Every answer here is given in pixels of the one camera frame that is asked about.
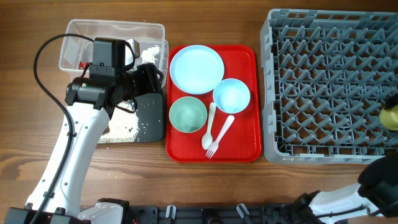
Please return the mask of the white tissue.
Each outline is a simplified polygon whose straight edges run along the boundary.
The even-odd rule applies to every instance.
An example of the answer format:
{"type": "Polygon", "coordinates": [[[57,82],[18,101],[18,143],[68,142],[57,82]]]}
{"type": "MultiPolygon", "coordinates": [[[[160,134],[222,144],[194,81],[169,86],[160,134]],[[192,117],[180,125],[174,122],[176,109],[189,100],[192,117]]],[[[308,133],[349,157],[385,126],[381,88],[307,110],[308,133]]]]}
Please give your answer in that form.
{"type": "Polygon", "coordinates": [[[155,45],[147,50],[143,50],[141,53],[141,59],[143,63],[155,63],[157,61],[156,55],[160,53],[160,47],[155,45]]]}

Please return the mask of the white rice pile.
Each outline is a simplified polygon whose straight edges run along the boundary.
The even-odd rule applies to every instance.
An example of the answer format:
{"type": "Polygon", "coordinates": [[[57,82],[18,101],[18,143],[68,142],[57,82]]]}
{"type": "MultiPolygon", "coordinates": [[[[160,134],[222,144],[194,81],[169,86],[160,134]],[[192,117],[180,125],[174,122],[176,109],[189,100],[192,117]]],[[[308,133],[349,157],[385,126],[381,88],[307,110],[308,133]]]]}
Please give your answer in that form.
{"type": "Polygon", "coordinates": [[[134,109],[133,101],[124,101],[118,104],[123,110],[116,108],[109,121],[108,127],[99,139],[100,144],[116,142],[134,142],[139,132],[139,118],[136,113],[128,113],[126,110],[134,109]]]}

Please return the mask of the green bowl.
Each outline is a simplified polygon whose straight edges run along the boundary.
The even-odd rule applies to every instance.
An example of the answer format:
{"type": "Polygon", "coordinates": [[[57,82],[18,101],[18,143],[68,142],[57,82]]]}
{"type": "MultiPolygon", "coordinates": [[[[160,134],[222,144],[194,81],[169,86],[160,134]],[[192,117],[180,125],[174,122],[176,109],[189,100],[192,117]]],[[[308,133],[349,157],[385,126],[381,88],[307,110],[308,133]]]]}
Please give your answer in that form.
{"type": "Polygon", "coordinates": [[[208,111],[198,98],[184,96],[172,103],[169,109],[171,125],[182,133],[194,133],[207,121],[208,111]]]}

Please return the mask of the red snack wrapper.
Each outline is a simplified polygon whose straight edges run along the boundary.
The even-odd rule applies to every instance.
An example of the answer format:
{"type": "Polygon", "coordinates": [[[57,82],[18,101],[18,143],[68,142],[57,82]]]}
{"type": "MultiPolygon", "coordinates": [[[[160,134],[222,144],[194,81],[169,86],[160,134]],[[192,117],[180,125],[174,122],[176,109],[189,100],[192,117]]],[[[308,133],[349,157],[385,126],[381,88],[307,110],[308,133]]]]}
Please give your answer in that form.
{"type": "Polygon", "coordinates": [[[87,69],[91,65],[90,62],[80,62],[78,65],[79,70],[87,69]]]}

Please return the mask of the light blue bowl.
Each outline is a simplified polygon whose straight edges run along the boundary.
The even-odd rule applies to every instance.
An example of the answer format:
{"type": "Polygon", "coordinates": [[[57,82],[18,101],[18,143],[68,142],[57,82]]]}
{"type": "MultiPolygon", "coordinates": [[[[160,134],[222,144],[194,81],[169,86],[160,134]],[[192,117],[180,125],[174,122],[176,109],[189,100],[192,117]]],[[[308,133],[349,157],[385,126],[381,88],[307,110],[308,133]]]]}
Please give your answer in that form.
{"type": "Polygon", "coordinates": [[[247,85],[241,80],[227,78],[213,90],[213,101],[224,113],[236,114],[246,109],[251,100],[247,85]]]}

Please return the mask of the yellow plastic cup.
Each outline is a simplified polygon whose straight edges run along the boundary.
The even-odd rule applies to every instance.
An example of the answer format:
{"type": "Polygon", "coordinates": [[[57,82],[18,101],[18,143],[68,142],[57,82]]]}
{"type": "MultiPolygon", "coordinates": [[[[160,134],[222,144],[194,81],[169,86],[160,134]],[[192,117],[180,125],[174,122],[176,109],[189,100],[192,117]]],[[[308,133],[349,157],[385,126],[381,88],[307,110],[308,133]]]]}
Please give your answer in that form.
{"type": "Polygon", "coordinates": [[[387,129],[392,131],[398,130],[398,105],[389,109],[381,110],[379,115],[380,123],[387,129]]]}

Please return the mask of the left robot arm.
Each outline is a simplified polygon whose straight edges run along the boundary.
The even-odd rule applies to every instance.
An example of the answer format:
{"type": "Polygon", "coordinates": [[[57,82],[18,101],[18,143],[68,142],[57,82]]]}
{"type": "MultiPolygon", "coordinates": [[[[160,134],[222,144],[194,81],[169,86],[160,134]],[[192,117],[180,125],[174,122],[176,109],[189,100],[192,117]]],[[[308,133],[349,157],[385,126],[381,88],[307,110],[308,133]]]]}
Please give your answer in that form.
{"type": "Polygon", "coordinates": [[[67,86],[63,127],[41,181],[24,208],[11,207],[5,223],[128,223],[129,202],[102,198],[80,210],[86,173],[114,109],[123,101],[162,91],[163,73],[153,64],[135,71],[90,65],[90,75],[67,86]]]}

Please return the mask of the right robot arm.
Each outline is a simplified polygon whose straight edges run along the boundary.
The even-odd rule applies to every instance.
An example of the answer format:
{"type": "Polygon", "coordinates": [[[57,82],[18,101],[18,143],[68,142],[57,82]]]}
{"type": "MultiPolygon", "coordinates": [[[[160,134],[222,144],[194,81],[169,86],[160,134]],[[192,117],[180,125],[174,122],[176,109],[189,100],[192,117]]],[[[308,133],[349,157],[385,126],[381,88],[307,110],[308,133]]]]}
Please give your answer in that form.
{"type": "Polygon", "coordinates": [[[329,223],[361,216],[397,216],[397,155],[368,165],[355,184],[302,194],[289,205],[290,222],[329,223]]]}

